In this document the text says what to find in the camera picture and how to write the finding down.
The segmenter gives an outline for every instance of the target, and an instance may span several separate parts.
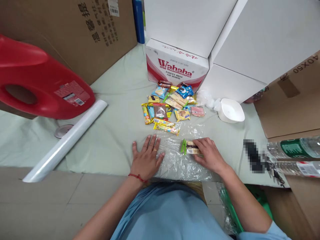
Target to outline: floor tile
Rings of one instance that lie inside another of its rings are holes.
[[[217,222],[221,226],[221,228],[224,228],[224,221],[225,221],[225,214],[224,209],[222,205],[208,205],[208,208],[212,215],[216,218]]]
[[[65,208],[66,204],[0,203],[0,239],[51,239]]]
[[[219,189],[223,187],[222,183],[202,182],[202,187],[207,204],[221,204]]]
[[[70,240],[101,208],[95,204],[68,204],[52,240]]]
[[[84,174],[69,203],[104,204],[126,177],[104,174]]]
[[[52,171],[42,182],[25,183],[31,168],[0,168],[0,202],[67,204],[83,174]]]

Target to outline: forearm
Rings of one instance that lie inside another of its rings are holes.
[[[110,239],[124,212],[136,197],[143,184],[129,176],[115,194],[90,219],[74,240]]]
[[[221,178],[243,229],[247,232],[266,233],[272,219],[229,166]]]

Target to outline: person's right hand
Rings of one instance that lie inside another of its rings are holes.
[[[196,162],[205,168],[221,175],[230,166],[224,161],[214,141],[210,138],[195,139],[193,142],[198,146],[204,157],[194,155]]]

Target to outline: snack pile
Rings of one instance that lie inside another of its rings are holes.
[[[197,106],[196,94],[192,87],[182,83],[180,87],[173,86],[171,82],[160,81],[157,88],[147,96],[148,102],[141,104],[145,124],[154,123],[154,128],[160,131],[179,135],[180,129],[175,123],[169,121],[172,113],[176,122],[190,120],[190,115],[204,117],[205,111]]]

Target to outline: plastic wrap roll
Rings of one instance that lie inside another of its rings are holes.
[[[54,170],[69,150],[76,144],[85,131],[107,107],[107,103],[97,100],[83,117],[64,135],[60,141],[25,176],[23,182],[40,182]]]

